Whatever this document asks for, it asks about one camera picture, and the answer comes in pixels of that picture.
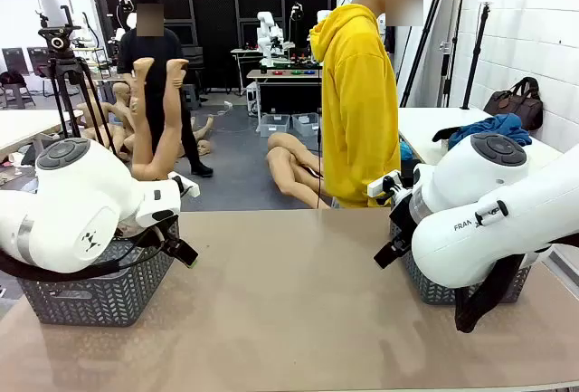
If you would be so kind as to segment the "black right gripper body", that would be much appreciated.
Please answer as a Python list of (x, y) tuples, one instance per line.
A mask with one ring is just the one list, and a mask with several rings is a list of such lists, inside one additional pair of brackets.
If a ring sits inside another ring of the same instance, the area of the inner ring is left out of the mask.
[(410, 250), (417, 223), (411, 215), (412, 193), (394, 200), (390, 212), (391, 241), (396, 250)]

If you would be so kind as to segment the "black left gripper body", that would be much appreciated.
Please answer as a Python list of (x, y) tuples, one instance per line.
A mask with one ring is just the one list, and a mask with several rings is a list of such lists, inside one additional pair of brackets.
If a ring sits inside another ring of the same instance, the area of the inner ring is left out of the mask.
[(178, 226), (178, 216), (173, 215), (155, 225), (155, 233), (159, 241), (158, 249), (161, 252), (176, 252), (181, 240)]

